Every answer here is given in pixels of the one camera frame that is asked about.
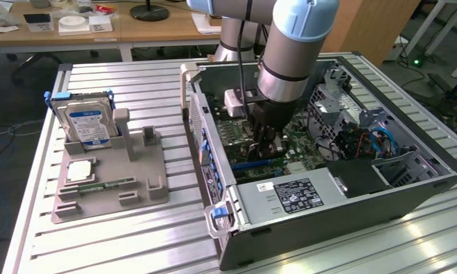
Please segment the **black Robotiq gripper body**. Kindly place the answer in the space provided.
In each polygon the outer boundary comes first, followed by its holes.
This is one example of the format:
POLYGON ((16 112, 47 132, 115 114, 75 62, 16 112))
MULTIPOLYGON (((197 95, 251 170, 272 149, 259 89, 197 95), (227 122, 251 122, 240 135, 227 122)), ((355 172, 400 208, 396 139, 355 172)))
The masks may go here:
POLYGON ((253 134, 261 135, 264 130, 283 132, 293 118, 295 110, 295 101, 287 103, 272 100, 256 102, 249 117, 253 134))

